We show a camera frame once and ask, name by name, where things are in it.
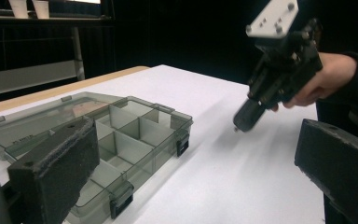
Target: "table surface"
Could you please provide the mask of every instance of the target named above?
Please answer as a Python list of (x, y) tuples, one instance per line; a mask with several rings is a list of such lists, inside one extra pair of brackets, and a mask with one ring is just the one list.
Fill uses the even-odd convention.
[[(40, 98), (37, 93), (29, 101), (15, 99), (19, 106), (1, 104), (0, 116), (82, 91), (135, 96), (192, 116), (189, 149), (135, 192), (116, 224), (324, 223), (322, 192), (294, 165), (302, 119), (316, 119), (314, 106), (281, 106), (278, 113), (266, 112), (250, 132), (235, 133), (232, 119), (247, 86), (165, 65), (123, 74)], [(8, 166), (0, 161), (1, 184), (8, 180)]]

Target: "white cup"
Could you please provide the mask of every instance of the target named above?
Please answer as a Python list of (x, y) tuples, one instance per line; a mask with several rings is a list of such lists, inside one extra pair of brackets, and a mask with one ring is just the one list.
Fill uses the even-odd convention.
[(9, 0), (14, 17), (28, 19), (27, 0)]
[(34, 10), (36, 11), (36, 15), (38, 19), (50, 18), (48, 14), (48, 1), (33, 0), (33, 2), (34, 2)]

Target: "black foam block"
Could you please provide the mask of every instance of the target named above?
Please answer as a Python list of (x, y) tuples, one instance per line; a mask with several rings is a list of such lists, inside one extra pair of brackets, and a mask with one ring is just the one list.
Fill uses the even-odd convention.
[(9, 166), (11, 186), (26, 204), (24, 223), (62, 223), (99, 162), (95, 124), (82, 119)]
[(352, 223), (358, 223), (358, 137), (304, 119), (295, 164)]

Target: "gray plastic tray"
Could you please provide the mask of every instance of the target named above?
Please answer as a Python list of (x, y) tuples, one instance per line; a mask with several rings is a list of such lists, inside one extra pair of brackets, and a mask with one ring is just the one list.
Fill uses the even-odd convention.
[(0, 158), (14, 162), (63, 125), (83, 118), (95, 120), (101, 161), (67, 217), (71, 223), (115, 218), (133, 192), (186, 150), (193, 123), (165, 105), (82, 92), (0, 117)]

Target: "human hand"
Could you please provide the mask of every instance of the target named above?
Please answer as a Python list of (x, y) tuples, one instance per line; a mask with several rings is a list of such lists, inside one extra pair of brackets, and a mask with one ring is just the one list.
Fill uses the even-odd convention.
[[(284, 107), (311, 105), (318, 99), (324, 99), (333, 94), (351, 81), (357, 67), (357, 62), (353, 58), (332, 53), (319, 53), (319, 57), (324, 68), (317, 72), (290, 102), (283, 103)], [(278, 106), (274, 106), (271, 110), (277, 111)]]

